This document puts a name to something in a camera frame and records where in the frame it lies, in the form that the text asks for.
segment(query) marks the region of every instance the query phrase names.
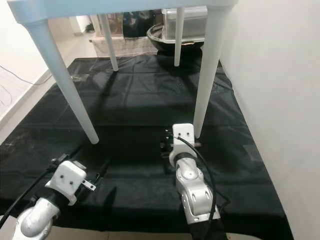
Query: white plastic table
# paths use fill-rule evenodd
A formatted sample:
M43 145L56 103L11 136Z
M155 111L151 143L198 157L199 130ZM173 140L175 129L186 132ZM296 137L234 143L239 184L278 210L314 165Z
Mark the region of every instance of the white plastic table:
M176 34L181 34L182 37L183 7L207 6L208 17L193 119L194 135L199 138L218 66L225 23L228 13L237 2L238 0L8 0L16 21L28 30L92 144L99 142L98 135L51 35L48 19L98 14L104 31L108 32L106 13L178 8ZM111 38L111 35L105 34L105 37ZM176 51L180 51L181 37L177 38ZM111 39L107 39L107 44L112 49ZM111 63L117 71L115 57L111 58Z

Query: black cloth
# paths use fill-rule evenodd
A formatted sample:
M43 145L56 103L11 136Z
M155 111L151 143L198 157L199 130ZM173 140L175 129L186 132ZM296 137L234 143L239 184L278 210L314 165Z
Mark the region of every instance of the black cloth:
M161 158L164 129L192 123L200 57L78 58L68 70L100 142L92 145L57 85L54 85L0 146L0 212L39 176L52 158L71 153L94 180L109 168L95 192L66 207L58 226L101 231L188 232L175 187L175 171ZM199 151L209 162L216 187L231 199L221 213L226 232L264 240L292 239L287 218L234 96L218 67ZM205 169L200 165L204 175ZM44 179L34 191L48 181ZM30 196L19 205L15 216Z
M189 225L192 240L228 240L221 219L192 223Z

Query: clear container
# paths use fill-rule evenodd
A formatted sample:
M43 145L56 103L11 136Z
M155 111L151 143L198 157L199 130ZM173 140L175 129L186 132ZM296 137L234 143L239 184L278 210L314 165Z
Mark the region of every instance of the clear container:
M167 40L176 38L177 9L162 9L163 35ZM182 38L204 38L206 32L208 11L206 6L184 8L184 21Z

